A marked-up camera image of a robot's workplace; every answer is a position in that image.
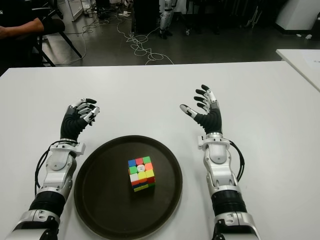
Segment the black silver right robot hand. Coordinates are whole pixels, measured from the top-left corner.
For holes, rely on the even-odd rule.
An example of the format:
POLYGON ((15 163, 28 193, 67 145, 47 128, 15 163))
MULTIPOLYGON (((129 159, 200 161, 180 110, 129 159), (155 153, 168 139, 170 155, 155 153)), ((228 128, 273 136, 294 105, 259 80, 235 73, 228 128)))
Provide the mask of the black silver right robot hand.
POLYGON ((193 99, 205 113, 198 113, 186 104, 181 104, 180 109, 200 125, 206 134, 222 134, 222 116, 214 92, 204 84, 201 85, 201 89, 196 89, 195 92, 197 96, 194 96, 193 99))

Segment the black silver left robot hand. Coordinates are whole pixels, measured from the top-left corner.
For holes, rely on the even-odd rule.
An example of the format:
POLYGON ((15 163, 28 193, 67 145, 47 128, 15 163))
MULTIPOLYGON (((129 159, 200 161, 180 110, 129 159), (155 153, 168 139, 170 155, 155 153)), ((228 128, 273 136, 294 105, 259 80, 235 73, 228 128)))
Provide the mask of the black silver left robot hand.
POLYGON ((81 98, 70 104, 64 114, 61 127, 60 138, 77 141, 80 133, 95 121, 100 112, 96 106, 97 101, 91 98, 81 98))

